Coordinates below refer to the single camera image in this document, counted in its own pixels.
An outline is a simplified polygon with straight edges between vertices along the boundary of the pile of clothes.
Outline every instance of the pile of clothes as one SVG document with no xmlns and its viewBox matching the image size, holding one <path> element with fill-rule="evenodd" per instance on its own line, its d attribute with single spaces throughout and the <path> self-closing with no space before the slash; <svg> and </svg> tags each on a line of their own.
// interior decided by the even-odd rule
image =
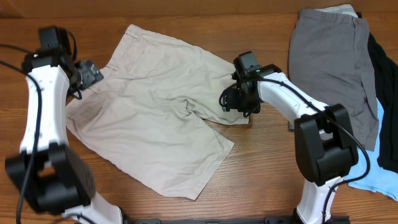
<svg viewBox="0 0 398 224">
<path fill-rule="evenodd" d="M 206 50 L 131 25 L 101 70 L 104 80 L 67 106 L 67 127 L 159 194 L 195 200 L 234 145 L 203 119 L 248 123 L 218 104 L 234 71 Z M 318 101 L 348 109 L 354 135 L 371 158 L 369 175 L 350 186 L 395 200 L 397 74 L 367 20 L 350 5 L 300 11 L 289 50 L 292 83 Z M 365 168 L 359 153 L 347 178 Z"/>
<path fill-rule="evenodd" d="M 361 13 L 350 5 L 301 10 L 290 41 L 289 78 L 315 99 L 347 108 L 354 136 L 371 160 L 369 174 L 349 185 L 398 201 L 398 66 Z M 366 170 L 358 154 L 346 179 Z"/>
</svg>

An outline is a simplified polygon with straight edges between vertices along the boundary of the black base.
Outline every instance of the black base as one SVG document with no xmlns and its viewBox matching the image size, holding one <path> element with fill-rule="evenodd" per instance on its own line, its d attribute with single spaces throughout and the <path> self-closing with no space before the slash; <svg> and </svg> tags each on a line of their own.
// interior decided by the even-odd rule
<svg viewBox="0 0 398 224">
<path fill-rule="evenodd" d="M 265 217 L 258 219 L 225 219 L 225 220 L 175 220 L 160 221 L 151 220 L 131 220 L 130 224 L 303 224 L 294 216 L 284 217 Z M 349 217 L 332 217 L 326 224 L 351 224 Z"/>
</svg>

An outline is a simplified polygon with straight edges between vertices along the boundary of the shorts waistband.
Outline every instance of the shorts waistband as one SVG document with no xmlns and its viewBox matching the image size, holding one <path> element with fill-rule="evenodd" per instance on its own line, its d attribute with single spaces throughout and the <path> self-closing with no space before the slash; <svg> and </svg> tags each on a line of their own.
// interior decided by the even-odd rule
<svg viewBox="0 0 398 224">
<path fill-rule="evenodd" d="M 309 17 L 322 22 L 344 23 L 344 24 L 352 23 L 353 20 L 356 19 L 353 16 L 347 14 L 321 12 L 314 9 L 302 9 L 300 11 L 299 16 L 300 18 Z"/>
<path fill-rule="evenodd" d="M 118 46 L 113 52 L 111 60 L 106 66 L 112 68 L 113 70 L 119 70 L 119 62 L 125 54 L 126 49 L 128 49 L 132 43 L 138 42 L 141 34 L 143 34 L 144 32 L 148 31 L 135 25 L 129 25 L 127 30 L 124 32 Z"/>
</svg>

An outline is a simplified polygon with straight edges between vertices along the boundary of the light blue cloth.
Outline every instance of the light blue cloth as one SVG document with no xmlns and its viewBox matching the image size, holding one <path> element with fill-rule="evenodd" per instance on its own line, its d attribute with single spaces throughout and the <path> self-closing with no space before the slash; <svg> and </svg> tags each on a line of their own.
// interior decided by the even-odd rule
<svg viewBox="0 0 398 224">
<path fill-rule="evenodd" d="M 351 182 L 348 185 L 350 187 L 355 187 L 357 189 L 370 190 L 372 192 L 380 192 L 388 197 L 391 197 L 395 201 L 398 201 L 398 174 L 389 170 L 385 170 L 379 167 L 377 163 L 377 158 L 379 157 L 379 148 L 380 148 L 380 130 L 381 123 L 383 120 L 384 110 L 381 106 L 379 100 L 377 100 L 377 117 L 379 118 L 379 134 L 376 139 L 376 147 L 374 151 L 367 150 L 366 152 L 369 155 L 371 161 L 371 169 L 369 174 L 356 182 Z M 366 161 L 365 157 L 361 150 L 358 149 L 359 161 L 358 163 L 351 168 L 349 174 L 346 176 L 346 180 L 359 177 L 366 170 Z"/>
</svg>

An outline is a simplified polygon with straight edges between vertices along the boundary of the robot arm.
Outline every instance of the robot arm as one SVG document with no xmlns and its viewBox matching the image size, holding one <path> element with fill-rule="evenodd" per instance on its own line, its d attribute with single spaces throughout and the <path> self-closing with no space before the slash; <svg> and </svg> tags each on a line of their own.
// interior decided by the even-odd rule
<svg viewBox="0 0 398 224">
<path fill-rule="evenodd" d="M 306 98 L 309 102 L 322 111 L 324 111 L 328 106 L 325 103 L 313 99 L 302 90 L 297 88 L 282 72 L 272 73 L 267 75 L 265 78 L 284 82 L 286 85 L 291 86 L 304 98 Z M 314 109 L 310 108 L 296 94 L 293 94 L 284 86 L 280 86 L 271 82 L 259 81 L 257 87 L 260 99 L 277 108 L 292 124 L 294 124 L 294 121 L 297 118 L 301 118 L 303 115 L 317 114 Z M 294 211 L 296 218 L 301 220 L 304 224 L 320 224 L 322 222 L 323 203 L 326 200 L 326 195 L 329 191 L 329 188 L 343 180 L 344 178 L 338 176 L 326 181 L 325 184 L 318 186 L 316 183 L 305 179 L 302 199 Z M 325 220 L 329 220 L 331 218 L 330 208 L 335 194 L 336 192 L 333 192 L 328 201 Z"/>
<path fill-rule="evenodd" d="M 308 96 L 275 65 L 258 65 L 252 52 L 239 55 L 234 60 L 234 66 L 236 72 L 233 79 L 237 83 L 225 89 L 220 96 L 220 105 L 225 111 L 236 109 L 244 116 L 250 115 L 259 113 L 260 104 L 267 102 L 295 125 L 295 156 L 305 183 L 302 199 L 294 210 L 294 219 L 283 223 L 321 224 L 329 189 L 344 180 L 351 166 L 358 162 L 358 153 L 352 139 L 331 126 L 322 114 L 309 107 L 297 94 L 352 133 L 347 110 L 341 105 L 328 106 Z M 333 133 L 333 137 L 323 141 L 320 135 L 324 132 Z M 336 222 L 330 215 L 334 196 L 335 191 L 326 206 L 325 220 L 329 223 Z M 278 219 L 266 221 L 280 223 Z"/>
<path fill-rule="evenodd" d="M 65 103 L 68 96 L 84 90 L 103 78 L 91 61 L 73 63 L 67 32 L 58 27 L 39 30 L 42 48 L 28 54 L 22 67 L 38 84 L 42 96 L 42 119 L 37 151 L 33 154 L 38 95 L 27 78 L 29 105 L 27 125 L 20 154 L 6 159 L 6 172 L 21 190 L 25 175 L 30 176 L 24 197 L 37 212 L 62 214 L 83 224 L 122 224 L 128 220 L 121 209 L 108 203 L 95 189 L 91 169 L 69 148 Z M 26 161 L 35 166 L 27 173 Z M 52 167 L 55 173 L 39 172 Z"/>
</svg>

